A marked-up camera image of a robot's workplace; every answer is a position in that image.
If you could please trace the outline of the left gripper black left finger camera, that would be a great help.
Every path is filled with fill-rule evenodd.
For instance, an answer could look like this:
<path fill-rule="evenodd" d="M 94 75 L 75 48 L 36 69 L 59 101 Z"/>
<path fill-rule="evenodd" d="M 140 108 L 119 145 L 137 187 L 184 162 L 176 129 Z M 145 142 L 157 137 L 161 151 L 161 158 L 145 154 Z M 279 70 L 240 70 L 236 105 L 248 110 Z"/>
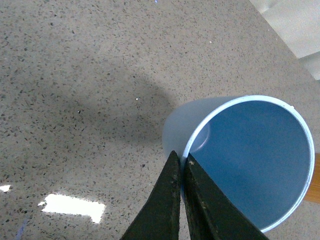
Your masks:
<path fill-rule="evenodd" d="M 127 228 L 123 240 L 177 240 L 180 229 L 181 162 L 169 157 L 142 209 Z"/>

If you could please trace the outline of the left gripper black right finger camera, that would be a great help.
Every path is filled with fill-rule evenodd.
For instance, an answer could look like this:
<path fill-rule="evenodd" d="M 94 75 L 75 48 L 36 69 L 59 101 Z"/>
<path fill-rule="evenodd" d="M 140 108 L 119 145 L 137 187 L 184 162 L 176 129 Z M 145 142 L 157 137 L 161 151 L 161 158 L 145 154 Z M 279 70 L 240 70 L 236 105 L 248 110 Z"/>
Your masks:
<path fill-rule="evenodd" d="M 183 173 L 184 202 L 192 240 L 267 240 L 190 154 Z"/>

